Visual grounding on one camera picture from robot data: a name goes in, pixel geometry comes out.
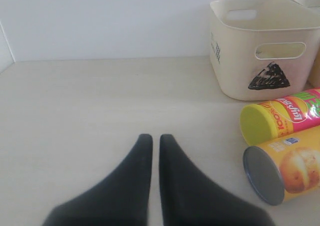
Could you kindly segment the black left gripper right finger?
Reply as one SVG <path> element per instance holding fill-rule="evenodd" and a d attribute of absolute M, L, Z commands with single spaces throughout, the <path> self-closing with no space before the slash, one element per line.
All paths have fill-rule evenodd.
<path fill-rule="evenodd" d="M 159 185 L 164 225 L 273 225 L 263 209 L 209 179 L 171 134 L 159 140 Z"/>

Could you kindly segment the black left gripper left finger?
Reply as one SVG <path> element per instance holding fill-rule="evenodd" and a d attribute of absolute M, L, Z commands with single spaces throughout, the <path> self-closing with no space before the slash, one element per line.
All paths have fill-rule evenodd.
<path fill-rule="evenodd" d="M 153 138 L 138 136 L 123 161 L 101 182 L 56 206 L 44 225 L 147 225 Z"/>

